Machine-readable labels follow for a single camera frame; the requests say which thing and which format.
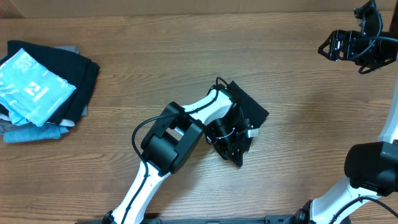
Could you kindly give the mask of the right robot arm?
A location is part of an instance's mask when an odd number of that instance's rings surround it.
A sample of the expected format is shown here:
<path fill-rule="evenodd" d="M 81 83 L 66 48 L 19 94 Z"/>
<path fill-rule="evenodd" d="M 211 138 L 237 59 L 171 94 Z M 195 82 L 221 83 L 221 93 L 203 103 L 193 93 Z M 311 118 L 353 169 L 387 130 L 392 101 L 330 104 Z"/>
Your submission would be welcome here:
<path fill-rule="evenodd" d="M 318 48 L 332 61 L 350 61 L 365 75 L 397 61 L 397 14 L 387 32 L 375 1 L 354 9 L 359 31 L 334 30 Z M 348 151 L 344 176 L 325 194 L 309 200 L 293 215 L 266 216 L 265 223 L 350 223 L 349 216 L 368 202 L 397 215 L 379 201 L 397 191 L 397 93 L 386 123 L 375 142 L 356 144 Z"/>

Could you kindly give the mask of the black t-shirt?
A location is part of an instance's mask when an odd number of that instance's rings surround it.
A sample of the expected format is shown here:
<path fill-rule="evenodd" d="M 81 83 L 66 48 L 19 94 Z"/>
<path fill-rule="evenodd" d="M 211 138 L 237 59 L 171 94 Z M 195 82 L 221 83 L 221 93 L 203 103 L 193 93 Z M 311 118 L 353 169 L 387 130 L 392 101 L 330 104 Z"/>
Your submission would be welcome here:
<path fill-rule="evenodd" d="M 226 115 L 218 119 L 237 121 L 238 119 L 248 118 L 251 126 L 255 128 L 261 127 L 269 115 L 267 110 L 251 98 L 235 82 L 229 83 L 227 87 L 223 85 L 219 85 L 219 87 L 221 88 L 220 93 L 226 93 L 227 99 L 232 101 L 232 105 Z"/>

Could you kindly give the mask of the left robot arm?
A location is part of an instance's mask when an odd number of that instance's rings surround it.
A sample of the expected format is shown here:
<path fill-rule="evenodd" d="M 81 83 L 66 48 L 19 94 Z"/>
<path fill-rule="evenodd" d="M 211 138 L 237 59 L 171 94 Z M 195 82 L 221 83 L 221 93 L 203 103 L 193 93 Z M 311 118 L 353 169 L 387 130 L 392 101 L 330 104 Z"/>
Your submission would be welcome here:
<path fill-rule="evenodd" d="M 141 223 L 162 182 L 186 163 L 202 136 L 224 160 L 238 167 L 261 122 L 262 108 L 231 82 L 213 85 L 205 98 L 191 105 L 169 103 L 140 146 L 134 146 L 141 162 L 134 182 L 121 204 L 102 223 Z"/>

